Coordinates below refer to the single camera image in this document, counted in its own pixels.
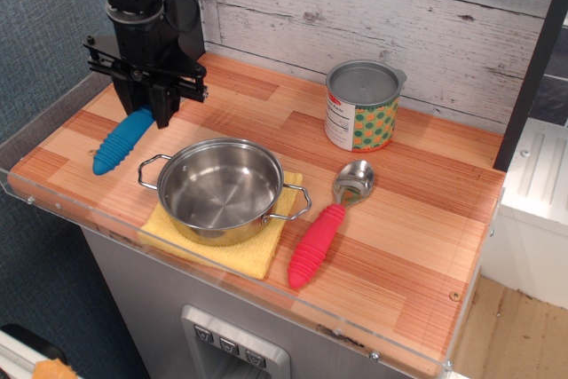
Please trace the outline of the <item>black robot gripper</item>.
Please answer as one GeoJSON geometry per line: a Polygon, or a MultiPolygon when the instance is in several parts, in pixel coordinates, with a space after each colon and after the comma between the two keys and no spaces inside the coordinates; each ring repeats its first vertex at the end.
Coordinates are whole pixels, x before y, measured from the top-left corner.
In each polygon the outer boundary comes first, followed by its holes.
{"type": "Polygon", "coordinates": [[[145,107],[159,129],[169,126],[180,98],[208,97],[206,69],[180,47],[179,35],[163,19],[114,23],[112,36],[86,36],[93,71],[109,75],[127,115],[145,107]]]}

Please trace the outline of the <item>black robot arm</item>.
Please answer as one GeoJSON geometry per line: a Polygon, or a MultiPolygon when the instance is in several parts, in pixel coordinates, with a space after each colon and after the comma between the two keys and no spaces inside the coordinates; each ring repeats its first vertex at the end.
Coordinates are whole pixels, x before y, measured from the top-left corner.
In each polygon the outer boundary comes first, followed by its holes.
{"type": "Polygon", "coordinates": [[[106,0],[111,36],[88,36],[91,70],[111,77],[126,114],[150,110],[168,126],[182,99],[207,97],[199,0],[106,0]]]}

